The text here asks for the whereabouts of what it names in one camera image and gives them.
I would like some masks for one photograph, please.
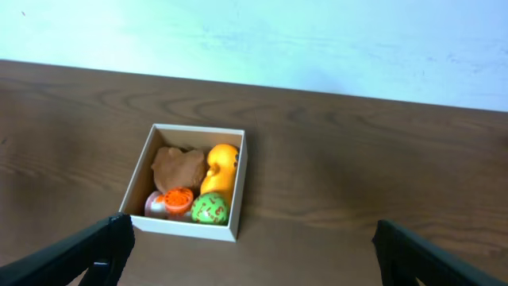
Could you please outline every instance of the black object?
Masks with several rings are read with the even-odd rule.
[[[64,286],[85,269],[79,285],[116,285],[133,247],[130,216],[116,214],[0,268],[0,285]]]
[[[384,286],[508,285],[391,221],[378,222],[372,242]]]

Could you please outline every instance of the wood grain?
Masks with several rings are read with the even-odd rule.
[[[391,218],[508,281],[508,114],[0,62],[0,265],[114,213],[154,122],[242,128],[239,242],[136,232],[122,285],[380,285]]]

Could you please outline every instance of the orange lid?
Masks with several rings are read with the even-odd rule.
[[[183,215],[191,209],[194,194],[186,187],[175,187],[157,198],[164,201],[166,211],[172,215]]]

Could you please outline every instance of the cardboard box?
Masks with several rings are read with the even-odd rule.
[[[173,146],[184,149],[200,148],[210,150],[221,143],[230,144],[240,149],[233,202],[227,226],[177,222],[143,216],[145,200],[156,190],[153,182],[153,171],[150,167],[158,148]],[[120,212],[131,215],[133,225],[143,231],[235,242],[237,240],[246,165],[247,145],[245,144],[245,132],[243,130],[154,124],[148,139],[144,143],[140,159],[121,203]]]

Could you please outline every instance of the patterned green ball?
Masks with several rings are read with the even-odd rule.
[[[225,225],[229,219],[228,203],[220,193],[208,192],[193,202],[191,215],[198,223]]]

